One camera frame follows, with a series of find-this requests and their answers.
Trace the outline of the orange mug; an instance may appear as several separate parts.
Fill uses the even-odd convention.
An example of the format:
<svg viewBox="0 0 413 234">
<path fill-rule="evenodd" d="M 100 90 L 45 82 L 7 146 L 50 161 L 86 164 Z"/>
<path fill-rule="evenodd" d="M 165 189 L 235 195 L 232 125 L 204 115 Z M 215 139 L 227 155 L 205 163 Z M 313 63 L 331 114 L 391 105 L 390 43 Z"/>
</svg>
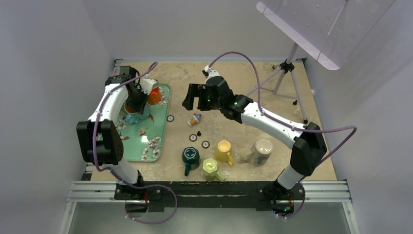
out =
<svg viewBox="0 0 413 234">
<path fill-rule="evenodd" d="M 155 87 L 151 90 L 147 103 L 150 105 L 156 105 L 162 100 L 162 95 L 160 94 L 159 87 Z"/>
</svg>

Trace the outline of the blue mug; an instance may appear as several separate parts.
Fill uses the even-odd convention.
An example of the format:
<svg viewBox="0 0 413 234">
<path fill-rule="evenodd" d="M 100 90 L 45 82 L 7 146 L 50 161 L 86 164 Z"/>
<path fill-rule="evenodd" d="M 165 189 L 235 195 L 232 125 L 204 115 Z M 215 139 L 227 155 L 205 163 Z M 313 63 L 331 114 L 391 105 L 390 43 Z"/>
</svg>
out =
<svg viewBox="0 0 413 234">
<path fill-rule="evenodd" d="M 134 111 L 131 107 L 127 105 L 124 106 L 124 110 L 127 113 L 125 118 L 126 122 L 132 125 L 137 124 L 140 120 L 146 120 L 151 116 L 149 104 L 145 105 L 143 113 L 141 114 L 139 112 Z"/>
</svg>

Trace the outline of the green floral tray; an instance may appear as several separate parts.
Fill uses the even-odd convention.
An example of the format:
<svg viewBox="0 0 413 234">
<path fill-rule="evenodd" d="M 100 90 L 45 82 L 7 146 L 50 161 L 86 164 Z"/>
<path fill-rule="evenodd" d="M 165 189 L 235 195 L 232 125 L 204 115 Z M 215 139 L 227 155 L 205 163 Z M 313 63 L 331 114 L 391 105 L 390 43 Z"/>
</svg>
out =
<svg viewBox="0 0 413 234">
<path fill-rule="evenodd" d="M 132 125 L 126 122 L 123 107 L 119 112 L 115 125 L 124 146 L 124 158 L 129 162 L 154 162 L 161 155 L 171 88 L 166 83 L 161 83 L 159 88 L 162 100 L 156 105 L 149 104 L 148 119 Z"/>
</svg>

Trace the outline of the yellow mug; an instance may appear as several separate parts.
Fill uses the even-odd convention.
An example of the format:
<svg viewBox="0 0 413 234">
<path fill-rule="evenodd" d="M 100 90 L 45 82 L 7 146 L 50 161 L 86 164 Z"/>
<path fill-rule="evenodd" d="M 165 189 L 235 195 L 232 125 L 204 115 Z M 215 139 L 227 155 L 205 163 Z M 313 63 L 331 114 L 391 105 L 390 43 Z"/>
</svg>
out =
<svg viewBox="0 0 413 234">
<path fill-rule="evenodd" d="M 217 143 L 214 150 L 214 157 L 219 162 L 228 163 L 230 166 L 235 164 L 231 144 L 227 140 L 221 140 Z"/>
</svg>

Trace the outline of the light green hexagonal mug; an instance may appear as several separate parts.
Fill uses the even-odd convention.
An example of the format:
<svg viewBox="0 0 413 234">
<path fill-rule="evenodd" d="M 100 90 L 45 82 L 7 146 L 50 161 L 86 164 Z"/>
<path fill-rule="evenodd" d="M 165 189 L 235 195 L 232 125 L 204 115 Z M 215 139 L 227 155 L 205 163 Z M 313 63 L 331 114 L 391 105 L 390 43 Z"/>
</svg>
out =
<svg viewBox="0 0 413 234">
<path fill-rule="evenodd" d="M 218 161 L 213 158 L 207 158 L 202 164 L 202 177 L 207 182 L 218 180 L 225 182 L 225 175 L 218 168 Z"/>
</svg>

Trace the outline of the cream coral mug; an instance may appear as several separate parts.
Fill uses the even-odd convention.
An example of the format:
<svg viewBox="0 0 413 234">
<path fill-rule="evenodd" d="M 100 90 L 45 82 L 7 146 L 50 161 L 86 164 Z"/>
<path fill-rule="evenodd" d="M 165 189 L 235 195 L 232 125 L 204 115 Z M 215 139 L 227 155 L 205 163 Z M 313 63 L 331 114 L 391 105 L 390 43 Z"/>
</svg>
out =
<svg viewBox="0 0 413 234">
<path fill-rule="evenodd" d="M 263 166 L 270 158 L 274 146 L 271 141 L 267 139 L 257 140 L 253 146 L 240 154 L 241 162 L 248 162 L 257 167 Z"/>
</svg>

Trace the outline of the grey music stand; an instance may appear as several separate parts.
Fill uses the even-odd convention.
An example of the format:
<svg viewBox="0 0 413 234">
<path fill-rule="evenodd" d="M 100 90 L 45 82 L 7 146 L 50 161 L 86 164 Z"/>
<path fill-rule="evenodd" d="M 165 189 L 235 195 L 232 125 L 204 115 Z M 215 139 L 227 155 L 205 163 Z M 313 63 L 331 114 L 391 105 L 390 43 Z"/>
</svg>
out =
<svg viewBox="0 0 413 234">
<path fill-rule="evenodd" d="M 326 101 L 322 115 L 334 124 L 362 127 L 391 125 L 393 97 L 386 84 L 396 71 L 398 46 L 392 26 L 403 0 L 263 0 L 257 10 L 293 41 L 287 61 L 298 50 L 309 86 L 298 93 L 305 120 L 319 120 L 317 97 Z"/>
</svg>

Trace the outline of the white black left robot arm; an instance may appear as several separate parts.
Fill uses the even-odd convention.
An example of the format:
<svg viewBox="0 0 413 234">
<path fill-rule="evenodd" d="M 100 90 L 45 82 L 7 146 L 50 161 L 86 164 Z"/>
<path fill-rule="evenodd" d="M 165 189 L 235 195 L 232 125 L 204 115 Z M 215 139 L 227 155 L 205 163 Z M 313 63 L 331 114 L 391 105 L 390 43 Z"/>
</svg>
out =
<svg viewBox="0 0 413 234">
<path fill-rule="evenodd" d="M 141 87 L 140 74 L 131 66 L 121 66 L 116 76 L 107 78 L 105 92 L 94 113 L 78 122 L 77 137 L 83 160 L 99 172 L 110 172 L 132 199 L 140 199 L 146 186 L 141 173 L 124 158 L 124 145 L 115 126 L 121 109 L 128 106 L 143 114 L 149 92 Z"/>
</svg>

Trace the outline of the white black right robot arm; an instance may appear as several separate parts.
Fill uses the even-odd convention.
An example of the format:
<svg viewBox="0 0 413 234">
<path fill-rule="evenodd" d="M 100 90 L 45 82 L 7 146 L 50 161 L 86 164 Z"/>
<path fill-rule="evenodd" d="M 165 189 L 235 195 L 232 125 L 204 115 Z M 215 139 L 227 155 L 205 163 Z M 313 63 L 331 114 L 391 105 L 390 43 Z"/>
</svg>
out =
<svg viewBox="0 0 413 234">
<path fill-rule="evenodd" d="M 218 110 L 227 119 L 255 127 L 291 149 L 290 162 L 273 186 L 279 198 L 286 198 L 301 179 L 310 176 L 327 152 L 317 124 L 310 122 L 300 129 L 297 123 L 275 121 L 276 114 L 260 110 L 258 103 L 245 95 L 234 94 L 221 76 L 209 78 L 203 84 L 189 84 L 182 106 L 193 110 L 195 98 L 198 98 L 197 110 Z"/>
</svg>

